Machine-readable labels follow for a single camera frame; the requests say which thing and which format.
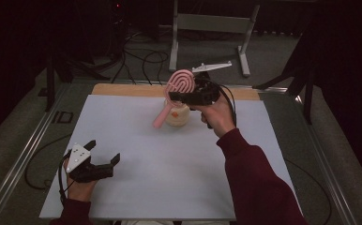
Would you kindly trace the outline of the person's left hand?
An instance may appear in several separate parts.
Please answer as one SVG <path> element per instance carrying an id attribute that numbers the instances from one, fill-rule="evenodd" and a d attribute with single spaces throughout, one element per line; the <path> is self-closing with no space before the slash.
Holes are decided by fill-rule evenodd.
<path id="1" fill-rule="evenodd" d="M 71 200 L 88 203 L 97 184 L 97 181 L 78 183 L 67 175 L 68 198 Z"/>

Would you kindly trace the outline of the aluminium floor rail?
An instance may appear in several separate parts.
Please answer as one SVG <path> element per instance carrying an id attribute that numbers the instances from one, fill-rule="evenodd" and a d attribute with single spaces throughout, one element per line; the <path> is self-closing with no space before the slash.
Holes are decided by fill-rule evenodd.
<path id="1" fill-rule="evenodd" d="M 318 166 L 323 175 L 326 187 L 331 197 L 331 201 L 336 206 L 339 217 L 343 225 L 357 225 L 354 214 L 347 203 L 343 190 L 337 180 L 322 148 L 319 138 L 317 137 L 312 125 L 306 121 L 303 112 L 303 102 L 300 96 L 291 97 L 292 103 L 297 110 L 299 119 L 302 121 L 303 127 L 308 131 L 310 143 L 313 146 L 313 154 L 316 158 Z"/>
<path id="2" fill-rule="evenodd" d="M 26 96 L 0 127 L 0 215 L 70 87 L 57 86 L 51 108 L 43 97 Z"/>

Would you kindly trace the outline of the white table mat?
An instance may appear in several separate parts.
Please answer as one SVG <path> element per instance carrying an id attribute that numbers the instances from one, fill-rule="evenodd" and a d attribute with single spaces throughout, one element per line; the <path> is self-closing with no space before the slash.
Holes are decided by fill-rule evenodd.
<path id="1" fill-rule="evenodd" d="M 94 189 L 91 218 L 233 220 L 216 135 L 198 112 L 182 127 L 153 127 L 163 104 L 161 97 L 87 97 L 70 144 L 95 141 L 96 165 L 120 157 L 113 176 Z"/>

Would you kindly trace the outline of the cream ringed cup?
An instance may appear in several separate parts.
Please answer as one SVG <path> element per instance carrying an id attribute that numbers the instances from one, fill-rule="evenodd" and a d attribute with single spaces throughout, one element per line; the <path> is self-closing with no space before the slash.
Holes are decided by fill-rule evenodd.
<path id="1" fill-rule="evenodd" d="M 186 104 L 182 104 L 180 107 L 171 108 L 168 113 L 165 123 L 172 127 L 182 127 L 189 120 L 190 109 Z"/>

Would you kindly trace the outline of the person's right hand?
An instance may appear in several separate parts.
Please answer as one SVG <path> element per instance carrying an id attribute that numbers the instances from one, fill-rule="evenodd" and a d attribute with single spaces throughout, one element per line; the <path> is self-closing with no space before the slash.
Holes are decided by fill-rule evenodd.
<path id="1" fill-rule="evenodd" d="M 202 122 L 210 125 L 219 138 L 235 128 L 230 105 L 224 96 L 212 105 L 189 107 L 201 113 Z"/>

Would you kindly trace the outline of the grey metal stand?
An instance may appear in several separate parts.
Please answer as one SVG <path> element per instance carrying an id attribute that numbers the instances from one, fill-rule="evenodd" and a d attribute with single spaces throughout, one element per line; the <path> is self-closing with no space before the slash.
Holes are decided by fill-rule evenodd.
<path id="1" fill-rule="evenodd" d="M 256 19 L 260 10 L 260 5 L 255 5 L 248 18 L 214 16 L 214 15 L 197 15 L 189 13 L 180 13 L 178 11 L 178 0 L 173 0 L 173 43 L 170 53 L 169 70 L 177 70 L 178 57 L 178 31 L 209 31 L 209 32 L 225 32 L 244 34 L 245 39 L 241 46 L 237 47 L 238 57 L 242 70 L 242 75 L 248 77 L 250 75 L 248 57 L 246 50 L 250 37 L 256 23 Z"/>

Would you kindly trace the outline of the black stand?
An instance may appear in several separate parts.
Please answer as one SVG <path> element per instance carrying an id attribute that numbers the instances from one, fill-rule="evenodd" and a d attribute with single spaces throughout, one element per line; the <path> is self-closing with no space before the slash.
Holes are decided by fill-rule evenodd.
<path id="1" fill-rule="evenodd" d="M 315 38 L 310 37 L 310 30 L 305 30 L 300 35 L 300 38 L 280 75 L 268 82 L 253 86 L 254 89 L 265 90 L 277 83 L 292 78 L 293 80 L 288 86 L 285 94 L 297 97 L 302 90 L 305 90 L 303 115 L 309 125 L 312 124 L 310 110 L 315 77 L 315 64 L 313 62 L 314 51 L 309 48 L 309 43 L 312 40 L 315 40 Z"/>
<path id="2" fill-rule="evenodd" d="M 53 45 L 48 49 L 46 54 L 46 88 L 43 89 L 43 96 L 47 98 L 46 112 L 48 112 L 55 103 L 54 74 L 57 74 L 62 82 L 71 83 L 73 80 L 73 74 L 70 71 L 71 67 L 80 69 L 97 80 L 108 81 L 107 77 L 98 74 L 92 68 L 85 66 Z"/>

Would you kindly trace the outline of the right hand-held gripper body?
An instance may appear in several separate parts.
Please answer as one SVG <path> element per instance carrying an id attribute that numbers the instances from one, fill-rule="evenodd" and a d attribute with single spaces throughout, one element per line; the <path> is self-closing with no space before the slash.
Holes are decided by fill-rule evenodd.
<path id="1" fill-rule="evenodd" d="M 228 68 L 231 65 L 232 63 L 228 61 L 227 63 L 209 65 L 201 63 L 198 67 L 194 67 L 192 73 L 194 74 L 195 88 L 188 96 L 189 104 L 207 106 L 217 101 L 221 88 L 210 79 L 208 72 L 220 68 Z"/>

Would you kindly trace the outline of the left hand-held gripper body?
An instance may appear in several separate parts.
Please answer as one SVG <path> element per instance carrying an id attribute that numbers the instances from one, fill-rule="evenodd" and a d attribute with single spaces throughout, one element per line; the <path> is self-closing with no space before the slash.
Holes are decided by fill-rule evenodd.
<path id="1" fill-rule="evenodd" d="M 113 177 L 113 166 L 109 164 L 94 165 L 91 163 L 91 151 L 77 143 L 68 151 L 66 173 L 78 183 L 89 183 Z"/>

